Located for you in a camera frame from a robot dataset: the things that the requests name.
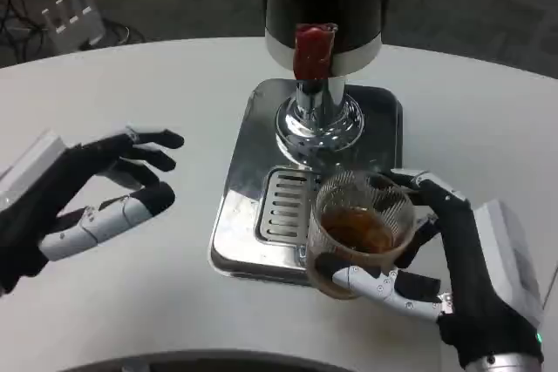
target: robotic hand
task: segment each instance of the robotic hand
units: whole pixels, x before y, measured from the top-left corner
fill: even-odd
[[[429,172],[392,169],[386,176],[410,189],[415,205],[436,216],[396,260],[408,267],[422,245],[441,233],[452,292],[440,281],[394,268],[389,274],[336,260],[322,274],[356,294],[409,315],[436,321],[467,371],[540,371],[537,335],[542,308],[525,234],[499,201],[473,211],[458,191]]]
[[[68,148],[58,135],[46,132],[0,173],[0,295],[11,292],[22,276],[37,275],[49,260],[95,247],[173,204],[171,187],[134,160],[145,160],[163,172],[173,170],[175,162],[146,143],[175,149],[184,138],[169,130],[127,127]],[[60,215],[94,175],[138,190]]]

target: black glove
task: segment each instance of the black glove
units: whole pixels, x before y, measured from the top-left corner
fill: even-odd
[[[462,368],[484,356],[506,353],[531,355],[542,362],[536,329],[495,292],[480,245],[479,232],[470,203],[447,185],[426,178],[383,173],[401,186],[412,189],[413,203],[429,206],[437,215],[453,291],[453,314],[441,315],[439,331],[453,345]],[[419,234],[408,254],[398,260],[408,266],[419,247],[432,236]]]
[[[59,213],[92,176],[102,174],[125,187],[156,186],[157,175],[132,160],[145,160],[168,172],[176,166],[164,152],[145,143],[180,148],[184,138],[169,130],[122,133],[67,149],[16,202],[0,212],[0,290],[11,292],[21,276],[37,275],[47,263],[38,242]]]

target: metal drip tray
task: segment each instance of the metal drip tray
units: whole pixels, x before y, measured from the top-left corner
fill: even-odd
[[[274,170],[262,203],[256,231],[268,241],[304,245],[310,206],[319,188],[313,172]]]
[[[271,79],[248,100],[211,239],[220,272],[307,284],[304,269],[310,205],[320,175],[281,151],[276,114],[296,88]],[[401,166],[401,107],[387,90],[348,85],[364,114],[357,143],[328,157],[328,165],[377,170]]]

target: cable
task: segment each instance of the cable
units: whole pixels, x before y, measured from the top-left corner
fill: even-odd
[[[44,25],[38,24],[29,17],[25,0],[0,0],[0,47],[10,48],[17,63],[25,63],[35,59],[44,47],[44,34],[48,32]],[[145,43],[146,38],[137,29],[111,19],[103,18],[103,23],[115,38],[114,44],[106,42],[89,45],[85,42],[80,50],[92,50],[106,46]],[[30,45],[38,37],[37,48],[29,55]]]
[[[29,17],[25,1],[18,0],[18,2],[23,11],[20,11],[14,4],[14,0],[5,0],[5,2],[3,2],[5,10],[2,15],[2,20],[0,21],[0,45],[11,48],[16,62],[21,63],[27,61],[29,43],[37,35],[40,36],[40,39],[33,57],[37,57],[42,50],[44,44],[44,28]],[[14,25],[16,28],[23,31],[27,30],[27,34],[23,37],[15,37],[14,34],[11,33],[13,30],[9,29],[7,26],[7,23],[12,20],[17,21]]]

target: metal grate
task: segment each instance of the metal grate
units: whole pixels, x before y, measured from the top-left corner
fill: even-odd
[[[269,175],[256,231],[269,241],[305,244],[310,209],[321,178],[300,170],[274,170]]]

